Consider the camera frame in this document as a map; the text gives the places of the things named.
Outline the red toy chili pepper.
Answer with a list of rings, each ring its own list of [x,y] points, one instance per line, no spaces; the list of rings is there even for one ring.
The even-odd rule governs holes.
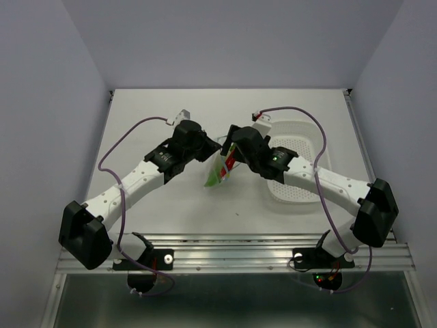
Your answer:
[[[225,164],[223,165],[223,173],[224,174],[228,174],[234,167],[235,165],[235,158],[234,158],[234,153],[236,150],[236,146],[232,145],[231,148],[229,149],[229,153],[227,154],[226,158],[225,158]]]

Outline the clear zip top bag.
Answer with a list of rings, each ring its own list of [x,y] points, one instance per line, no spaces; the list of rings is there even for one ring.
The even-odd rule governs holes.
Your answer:
[[[208,174],[208,172],[211,169],[219,169],[219,168],[223,169],[223,165],[225,164],[225,158],[226,158],[227,154],[225,156],[223,156],[223,155],[221,155],[220,152],[217,152],[211,158],[209,158],[208,159],[209,169],[207,171],[207,174]],[[235,170],[235,168],[237,168],[239,165],[240,165],[240,163],[235,162],[235,165],[234,165],[233,169],[228,174],[224,175],[224,181],[223,182],[229,180],[229,178],[231,176],[231,172],[233,170]]]

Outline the green toy pepper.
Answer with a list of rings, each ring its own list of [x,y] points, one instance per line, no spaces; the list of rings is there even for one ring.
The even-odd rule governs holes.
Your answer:
[[[215,187],[221,184],[224,181],[224,170],[219,169],[211,169],[207,174],[206,182],[204,183],[204,187]]]

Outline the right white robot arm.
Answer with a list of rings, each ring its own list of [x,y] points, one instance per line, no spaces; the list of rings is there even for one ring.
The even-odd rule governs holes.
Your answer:
[[[399,214],[390,184],[382,179],[365,182],[347,178],[310,163],[283,147],[271,148],[269,137],[252,126],[231,126],[222,151],[236,147],[236,160],[266,180],[298,187],[346,210],[352,219],[325,232],[312,257],[329,267],[361,245],[381,248]]]

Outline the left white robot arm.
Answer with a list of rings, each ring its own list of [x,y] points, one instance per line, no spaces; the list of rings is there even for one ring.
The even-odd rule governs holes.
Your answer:
[[[182,120],[170,138],[145,155],[124,178],[117,178],[112,187],[82,204],[71,201],[64,208],[59,244],[86,269],[99,267],[119,244],[109,230],[117,220],[126,220],[129,208],[181,174],[191,161],[203,163],[220,149],[198,123]]]

